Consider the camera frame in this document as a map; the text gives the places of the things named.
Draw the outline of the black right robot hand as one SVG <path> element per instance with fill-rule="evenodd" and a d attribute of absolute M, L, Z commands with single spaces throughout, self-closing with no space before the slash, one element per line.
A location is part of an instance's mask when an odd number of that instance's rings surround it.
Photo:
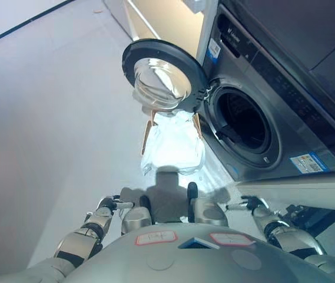
<path fill-rule="evenodd" d="M 264 199 L 256 196 L 243 195 L 241 196 L 240 202 L 229 203 L 225 206 L 225 213 L 241 210 L 249 211 L 251 212 L 251 215 L 255 217 L 271 215 L 271 210 Z"/>

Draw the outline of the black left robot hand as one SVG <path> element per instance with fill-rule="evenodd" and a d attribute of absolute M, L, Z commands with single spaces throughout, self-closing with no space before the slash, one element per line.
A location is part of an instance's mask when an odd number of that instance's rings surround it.
<path fill-rule="evenodd" d="M 132 209 L 134 202 L 123 202 L 120 195 L 106 196 L 102 198 L 97 206 L 97 210 L 106 207 L 111 212 L 115 210 Z"/>

